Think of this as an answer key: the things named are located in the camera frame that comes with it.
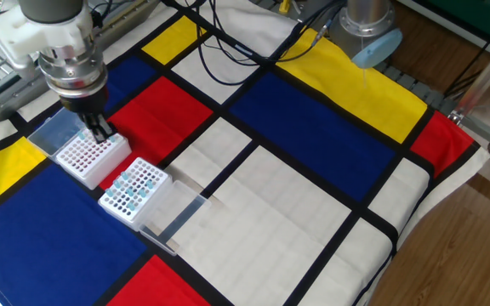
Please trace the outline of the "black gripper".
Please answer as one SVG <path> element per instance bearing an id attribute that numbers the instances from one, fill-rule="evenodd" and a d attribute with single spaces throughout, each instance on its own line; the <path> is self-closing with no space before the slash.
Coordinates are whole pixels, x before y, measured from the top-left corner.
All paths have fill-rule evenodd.
<path id="1" fill-rule="evenodd" d="M 117 132 L 115 126 L 100 114 L 104 112 L 108 95 L 107 87 L 103 87 L 96 93 L 82 98 L 60 97 L 61 104 L 67 110 L 79 113 L 79 118 L 97 143 L 104 142 Z"/>

